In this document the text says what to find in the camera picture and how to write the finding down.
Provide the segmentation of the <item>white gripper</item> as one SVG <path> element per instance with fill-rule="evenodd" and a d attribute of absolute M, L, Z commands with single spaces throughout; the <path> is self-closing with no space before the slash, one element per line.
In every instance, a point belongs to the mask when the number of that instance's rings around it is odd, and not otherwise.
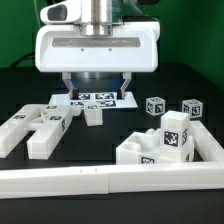
<path fill-rule="evenodd" d="M 70 72 L 124 72 L 118 98 L 132 80 L 131 72 L 153 72 L 158 66 L 158 21 L 125 22 L 113 27 L 112 36 L 83 36 L 75 25 L 46 25 L 36 39 L 35 64 L 41 72 L 63 72 L 71 100 L 79 89 Z"/>

